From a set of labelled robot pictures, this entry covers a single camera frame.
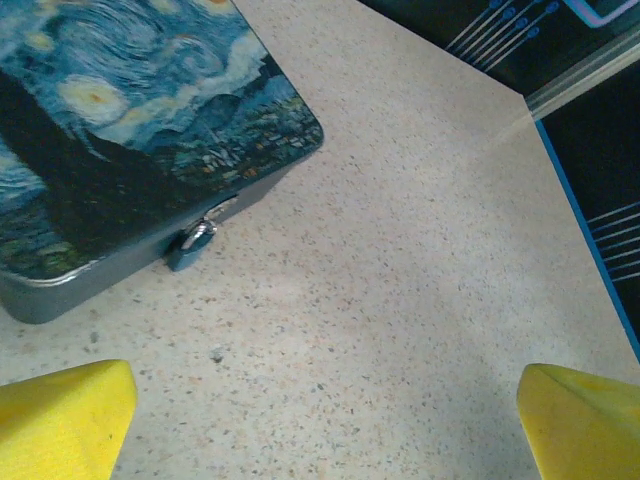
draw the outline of debris speck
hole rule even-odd
[[[221,346],[214,347],[209,352],[209,358],[216,363],[222,362],[224,359],[224,348]]]

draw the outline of box lid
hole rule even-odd
[[[60,278],[319,147],[229,0],[0,2],[0,271]]]

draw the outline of white speckled surface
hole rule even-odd
[[[353,0],[238,3],[325,146],[194,268],[0,314],[1,383],[129,360],[116,480],[537,478],[527,363],[640,376],[523,100]]]

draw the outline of speckled countertop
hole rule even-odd
[[[129,360],[116,480],[537,478],[527,363],[640,376],[523,100],[354,0],[238,4],[325,146],[190,270],[0,314],[1,383]]]

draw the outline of blue edge trim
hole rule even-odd
[[[576,196],[573,194],[573,190],[571,189],[571,185],[569,185],[569,180],[567,179],[567,175],[564,173],[564,169],[560,164],[560,160],[558,159],[558,154],[553,148],[553,144],[549,139],[549,135],[547,134],[544,125],[540,120],[536,122],[536,128],[538,129],[538,133],[542,138],[542,142],[547,149],[547,153],[549,157],[551,157],[551,163],[553,163],[553,167],[556,169],[556,174],[560,179],[560,183],[562,184],[562,188],[564,188],[564,193],[567,195],[569,199],[569,203],[571,204],[571,208],[573,209],[573,213],[578,220],[578,224],[580,225],[580,229],[582,230],[582,234],[584,235],[585,240],[587,241],[587,245],[589,246],[589,250],[591,250],[591,255],[598,266],[598,270],[600,271],[600,275],[602,276],[602,280],[604,281],[605,286],[607,287],[607,291],[609,292],[609,296],[613,302],[613,306],[618,312],[618,316],[620,317],[620,321],[622,322],[622,326],[624,327],[625,332],[627,333],[627,337],[629,338],[629,343],[631,343],[631,348],[633,353],[636,355],[638,361],[640,361],[640,342],[638,342],[638,337],[633,331],[633,327],[631,326],[631,322],[629,321],[629,317],[627,316],[627,312],[625,312],[624,307],[622,306],[622,302],[620,301],[620,297],[618,296],[618,292],[613,286],[613,282],[611,281],[611,277],[607,272],[607,268],[604,265],[604,261],[602,260],[602,256],[600,255],[600,251],[596,246],[596,242],[591,235],[591,231],[587,225],[587,220],[584,218],[582,210],[580,210],[580,206],[578,205],[578,200]]]

